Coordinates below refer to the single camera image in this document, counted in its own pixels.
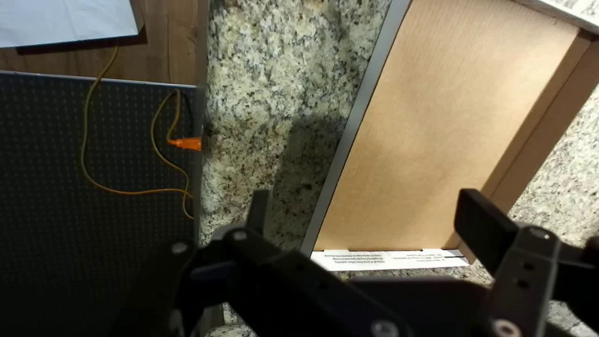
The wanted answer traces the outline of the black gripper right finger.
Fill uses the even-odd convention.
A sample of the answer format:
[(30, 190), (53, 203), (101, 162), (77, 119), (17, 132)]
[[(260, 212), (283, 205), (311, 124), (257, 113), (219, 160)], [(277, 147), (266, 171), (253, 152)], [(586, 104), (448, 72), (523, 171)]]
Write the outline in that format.
[(569, 246), (538, 226), (517, 226), (478, 190), (461, 190), (455, 233), (493, 276), (478, 330), (487, 337), (569, 337), (547, 323), (549, 304), (562, 302), (599, 330), (599, 239)]

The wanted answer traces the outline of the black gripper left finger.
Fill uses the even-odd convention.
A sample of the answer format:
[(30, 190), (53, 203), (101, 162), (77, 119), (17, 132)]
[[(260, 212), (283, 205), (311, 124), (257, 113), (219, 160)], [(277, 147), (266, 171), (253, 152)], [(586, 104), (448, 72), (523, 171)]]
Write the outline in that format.
[(410, 325), (300, 252), (262, 237), (268, 196), (208, 246), (167, 242), (141, 272), (111, 337), (195, 337), (204, 314), (231, 306), (259, 337), (412, 337)]

